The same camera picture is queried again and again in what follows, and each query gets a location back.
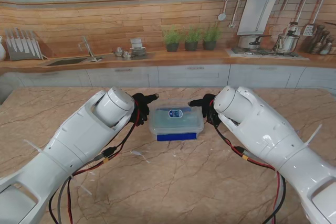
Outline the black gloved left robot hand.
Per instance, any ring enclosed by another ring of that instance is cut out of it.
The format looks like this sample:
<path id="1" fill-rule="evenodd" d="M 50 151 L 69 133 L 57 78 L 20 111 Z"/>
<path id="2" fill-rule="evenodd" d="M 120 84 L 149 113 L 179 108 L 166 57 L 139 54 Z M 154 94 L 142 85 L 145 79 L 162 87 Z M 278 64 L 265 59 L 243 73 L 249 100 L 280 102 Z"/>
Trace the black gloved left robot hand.
<path id="1" fill-rule="evenodd" d="M 133 96 L 134 100 L 134 110 L 130 118 L 135 126 L 143 125 L 148 119 L 150 113 L 148 104 L 157 100 L 159 98 L 158 94 L 144 95 L 143 93 L 136 93 Z"/>

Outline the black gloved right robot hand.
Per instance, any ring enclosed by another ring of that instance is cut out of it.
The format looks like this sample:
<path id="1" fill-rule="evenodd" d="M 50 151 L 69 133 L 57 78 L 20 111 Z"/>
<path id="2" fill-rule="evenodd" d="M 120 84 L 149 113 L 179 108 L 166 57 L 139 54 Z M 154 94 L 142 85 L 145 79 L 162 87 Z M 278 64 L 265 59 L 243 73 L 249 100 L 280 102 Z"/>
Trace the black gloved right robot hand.
<path id="1" fill-rule="evenodd" d="M 213 102 L 216 95 L 207 93 L 201 99 L 192 100 L 188 103 L 190 107 L 201 107 L 203 118 L 206 119 L 208 123 L 218 127 L 221 123 L 221 120 L 218 117 L 218 113 L 213 108 Z"/>

